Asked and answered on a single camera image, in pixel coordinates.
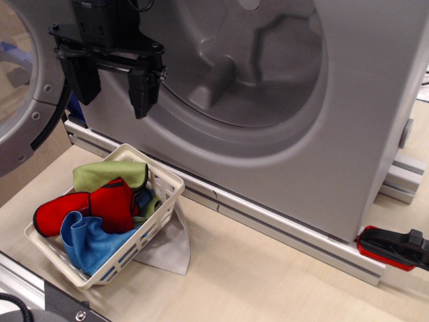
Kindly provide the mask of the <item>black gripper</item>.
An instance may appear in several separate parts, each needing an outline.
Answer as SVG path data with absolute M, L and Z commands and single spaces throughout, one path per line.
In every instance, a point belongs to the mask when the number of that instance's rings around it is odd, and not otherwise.
M 90 104 L 101 91 L 101 81 L 91 52 L 134 53 L 152 56 L 154 66 L 132 68 L 128 74 L 129 98 L 135 118 L 142 119 L 158 102 L 159 81 L 166 78 L 162 64 L 164 46 L 139 30 L 140 15 L 149 11 L 154 1 L 72 1 L 75 23 L 53 23 L 48 33 L 58 43 L 72 46 L 70 56 L 59 56 L 62 70 L 77 99 Z

